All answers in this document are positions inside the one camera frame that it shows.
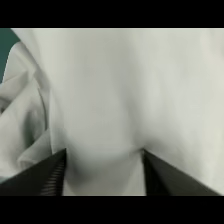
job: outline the white garment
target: white garment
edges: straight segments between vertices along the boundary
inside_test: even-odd
[[[32,141],[22,135],[0,150],[10,161],[0,161],[0,175],[16,173],[20,154],[49,127],[52,152],[68,152],[65,195],[144,195],[141,147],[224,194],[223,29],[13,30],[30,53],[18,50],[23,73],[34,78],[10,89],[0,138],[14,110],[18,125],[29,110],[40,123],[31,119]],[[9,56],[15,80],[13,63]],[[19,135],[10,128],[1,143]]]

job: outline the dark green surface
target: dark green surface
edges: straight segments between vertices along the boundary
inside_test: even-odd
[[[19,39],[9,28],[0,28],[0,82],[5,70],[5,65],[12,46]]]

